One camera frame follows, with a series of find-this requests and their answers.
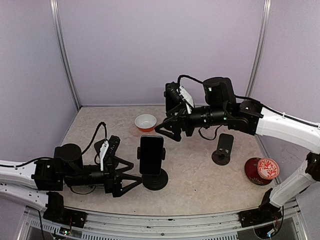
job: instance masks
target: black phone stand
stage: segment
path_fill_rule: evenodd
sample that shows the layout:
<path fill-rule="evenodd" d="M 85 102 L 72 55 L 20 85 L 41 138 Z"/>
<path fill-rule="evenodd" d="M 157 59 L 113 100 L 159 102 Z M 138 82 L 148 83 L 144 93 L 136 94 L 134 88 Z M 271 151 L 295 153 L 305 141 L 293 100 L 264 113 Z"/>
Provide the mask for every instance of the black phone stand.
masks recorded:
<path fill-rule="evenodd" d="M 140 159 L 141 148 L 137 149 L 137 158 Z M 162 160 L 166 158 L 166 149 L 162 149 Z M 142 184 L 146 189 L 157 191 L 163 189 L 168 183 L 169 177 L 165 170 L 160 169 L 159 175 L 142 174 Z"/>
<path fill-rule="evenodd" d="M 225 133 L 220 134 L 216 150 L 212 153 L 211 156 L 214 163 L 220 166 L 224 166 L 230 162 L 230 155 L 233 143 L 234 136 Z"/>

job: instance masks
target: black cable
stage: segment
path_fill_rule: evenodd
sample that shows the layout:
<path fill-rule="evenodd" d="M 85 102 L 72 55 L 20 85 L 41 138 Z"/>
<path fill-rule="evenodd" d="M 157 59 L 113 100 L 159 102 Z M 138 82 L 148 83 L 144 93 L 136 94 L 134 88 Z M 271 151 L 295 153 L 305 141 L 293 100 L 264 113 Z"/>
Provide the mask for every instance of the black cable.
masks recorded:
<path fill-rule="evenodd" d="M 93 134 L 93 136 L 92 136 L 92 139 L 91 139 L 89 145 L 88 145 L 88 146 L 85 148 L 85 150 L 83 150 L 83 152 L 81 153 L 82 155 L 85 154 L 86 151 L 88 151 L 88 149 L 91 147 L 92 143 L 94 142 L 94 140 L 95 140 L 95 138 L 96 138 L 96 135 L 97 135 L 97 133 L 98 133 L 98 130 L 99 130 L 99 128 L 100 128 L 101 126 L 104 127 L 104 139 L 107 140 L 107 125 L 106 125 L 105 122 L 102 121 L 102 122 L 100 122 L 100 123 L 98 124 L 98 126 L 96 126 L 96 129 L 95 129 L 95 132 L 94 132 L 94 134 Z"/>
<path fill-rule="evenodd" d="M 39 210 L 37 210 L 37 211 L 38 211 L 39 219 L 40 219 L 40 228 L 41 228 L 42 239 L 43 239 L 43 240 L 46 240 L 46 239 L 45 239 L 45 233 L 44 233 L 44 227 L 43 227 L 43 225 L 42 225 L 41 213 L 40 213 Z"/>
<path fill-rule="evenodd" d="M 285 216 L 285 208 L 284 208 L 284 206 L 282 206 L 282 220 L 281 220 L 280 226 L 277 229 L 277 231 L 275 232 L 275 234 L 273 234 L 271 237 L 274 237 L 275 235 L 277 235 L 280 232 L 282 224 L 284 223 L 284 216 Z"/>
<path fill-rule="evenodd" d="M 22 163 L 20 165 L 2 165 L 2 164 L 0 164 L 0 167 L 4 167 L 4 168 L 20 168 L 20 167 L 23 167 L 25 165 L 31 164 L 31 163 L 33 163 L 33 162 L 35 162 L 37 160 L 53 160 L 53 158 L 52 157 L 48 157 L 48 156 L 42 156 L 42 157 L 37 157 L 35 159 L 27 161 L 25 163 Z"/>
<path fill-rule="evenodd" d="M 191 79 L 191 80 L 193 80 L 193 81 L 195 81 L 195 82 L 197 82 L 197 83 L 199 83 L 199 84 L 203 84 L 202 81 L 200 81 L 200 80 L 198 80 L 198 79 L 196 79 L 196 78 L 194 78 L 194 77 L 192 77 L 192 76 L 182 74 L 182 75 L 180 75 L 180 76 L 178 77 L 177 83 L 179 84 L 179 86 L 180 86 L 180 81 L 181 81 L 182 78 Z"/>
<path fill-rule="evenodd" d="M 222 125 L 218 126 L 218 127 L 215 129 L 215 131 L 214 131 L 214 138 L 212 138 L 212 139 L 203 136 L 203 134 L 201 133 L 201 129 L 202 129 L 203 127 L 200 127 L 200 128 L 198 129 L 198 133 L 199 133 L 200 137 L 202 137 L 203 139 L 209 140 L 209 141 L 213 141 L 213 140 L 216 139 L 217 134 L 218 134 L 218 129 L 219 129 L 221 126 L 222 126 Z"/>
<path fill-rule="evenodd" d="M 70 187 L 70 191 L 73 192 L 74 194 L 78 194 L 78 195 L 88 195 L 88 194 L 91 194 L 94 192 L 94 190 L 96 190 L 96 186 L 93 187 L 93 189 L 89 192 L 86 192 L 86 193 L 80 193 L 80 192 L 75 192 L 73 189 L 72 189 L 72 186 Z"/>
<path fill-rule="evenodd" d="M 97 162 L 97 157 L 98 157 L 98 153 L 97 153 L 97 154 L 95 155 L 95 157 L 94 157 L 94 163 L 97 164 L 97 165 L 100 165 L 100 163 Z"/>
<path fill-rule="evenodd" d="M 186 99 L 183 99 L 183 101 L 184 101 L 186 104 L 188 104 L 188 106 L 189 106 L 191 109 L 194 109 L 194 108 L 195 108 L 195 107 L 192 106 Z"/>
<path fill-rule="evenodd" d="M 236 97 L 237 99 L 250 100 L 250 101 L 252 101 L 252 102 L 254 102 L 254 103 L 262 104 L 262 103 L 260 103 L 258 100 L 253 99 L 253 98 L 248 97 L 248 96 L 237 96 L 237 95 L 235 95 L 235 97 Z M 311 127 L 318 128 L 318 125 L 315 125 L 315 124 L 313 124 L 313 123 L 310 123 L 310 122 L 307 122 L 307 121 L 303 121 L 303 120 L 300 120 L 300 119 L 295 118 L 295 117 L 293 117 L 293 116 L 289 116 L 289 115 L 283 114 L 282 112 L 276 111 L 276 110 L 274 110 L 274 109 L 272 109 L 272 108 L 270 108 L 270 107 L 268 107 L 268 106 L 266 106 L 266 105 L 264 105 L 264 104 L 262 104 L 262 106 L 263 106 L 264 108 L 268 109 L 269 111 L 271 111 L 271 112 L 273 112 L 273 113 L 275 113 L 275 114 L 278 114 L 278 115 L 280 115 L 280 116 L 282 116 L 282 117 L 284 117 L 284 118 L 291 119 L 291 120 L 296 121 L 296 122 L 298 122 L 298 123 L 301 123 L 301 124 L 305 124 L 305 125 L 308 125 L 308 126 L 311 126 Z"/>

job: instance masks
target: round stand base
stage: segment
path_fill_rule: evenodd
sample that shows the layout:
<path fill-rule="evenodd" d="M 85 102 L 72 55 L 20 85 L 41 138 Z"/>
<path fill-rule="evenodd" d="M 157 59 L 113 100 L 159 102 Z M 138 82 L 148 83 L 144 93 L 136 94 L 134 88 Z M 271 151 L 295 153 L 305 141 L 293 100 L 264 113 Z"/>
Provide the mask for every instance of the round stand base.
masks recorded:
<path fill-rule="evenodd" d="M 217 151 L 214 151 L 211 155 L 212 161 L 214 161 L 215 164 L 218 164 L 220 166 L 227 165 L 230 162 L 230 157 L 225 155 L 217 155 Z"/>
<path fill-rule="evenodd" d="M 142 175 L 142 184 L 146 189 L 157 191 L 163 189 L 168 183 L 168 174 L 161 168 L 159 175 Z"/>

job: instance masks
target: purple wall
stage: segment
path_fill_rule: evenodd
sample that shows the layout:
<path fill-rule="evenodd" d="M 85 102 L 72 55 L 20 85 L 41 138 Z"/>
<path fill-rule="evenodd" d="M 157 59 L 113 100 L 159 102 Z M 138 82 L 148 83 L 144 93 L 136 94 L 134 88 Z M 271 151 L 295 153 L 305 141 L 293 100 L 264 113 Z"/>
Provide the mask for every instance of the purple wall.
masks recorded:
<path fill-rule="evenodd" d="M 59 13 L 83 105 L 164 104 L 180 74 L 224 76 L 244 95 L 264 1 L 69 0 Z M 198 104 L 203 88 L 183 84 Z"/>
<path fill-rule="evenodd" d="M 253 97 L 305 120 L 320 121 L 319 1 L 273 0 Z M 284 180 L 305 160 L 308 151 L 263 137 L 267 151 L 280 165 Z M 312 240 L 319 239 L 320 185 L 297 196 Z"/>
<path fill-rule="evenodd" d="M 0 159 L 52 156 L 76 109 L 50 1 L 0 1 Z M 12 239 L 24 206 L 0 199 L 0 238 Z"/>

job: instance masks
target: table surface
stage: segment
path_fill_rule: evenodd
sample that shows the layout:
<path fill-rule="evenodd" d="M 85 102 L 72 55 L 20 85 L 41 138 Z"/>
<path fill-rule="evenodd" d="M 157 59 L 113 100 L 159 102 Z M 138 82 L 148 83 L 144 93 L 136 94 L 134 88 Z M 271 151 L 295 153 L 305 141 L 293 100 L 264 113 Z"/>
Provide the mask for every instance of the table surface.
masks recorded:
<path fill-rule="evenodd" d="M 141 114 L 152 114 L 158 123 L 165 116 L 164 106 L 119 106 L 119 107 L 83 107 L 68 130 L 63 144 L 74 143 L 82 150 L 89 144 L 97 125 L 107 124 L 108 138 L 120 137 L 120 146 L 116 156 L 134 163 L 128 174 L 140 176 L 137 147 L 142 135 L 158 135 L 155 131 L 143 133 L 134 124 Z M 209 138 L 214 136 L 215 127 L 203 129 Z M 103 188 L 97 188 L 88 195 L 72 193 L 65 185 L 61 193 L 64 205 L 68 207 L 115 214 L 145 216 L 199 215 L 236 211 L 257 207 L 264 193 L 273 186 L 258 186 L 246 177 L 244 166 L 248 159 L 262 157 L 254 136 L 221 127 L 218 133 L 234 136 L 230 163 L 225 166 L 215 164 L 211 155 L 217 148 L 216 140 L 208 141 L 194 131 L 193 136 L 176 142 L 164 136 L 166 158 L 162 168 L 168 173 L 169 181 L 159 191 L 146 189 L 142 184 L 122 197 L 113 198 L 105 194 Z M 96 141 L 104 138 L 101 128 Z M 96 152 L 92 147 L 83 155 L 85 165 L 94 165 Z M 86 186 L 74 187 L 74 191 L 86 193 Z"/>

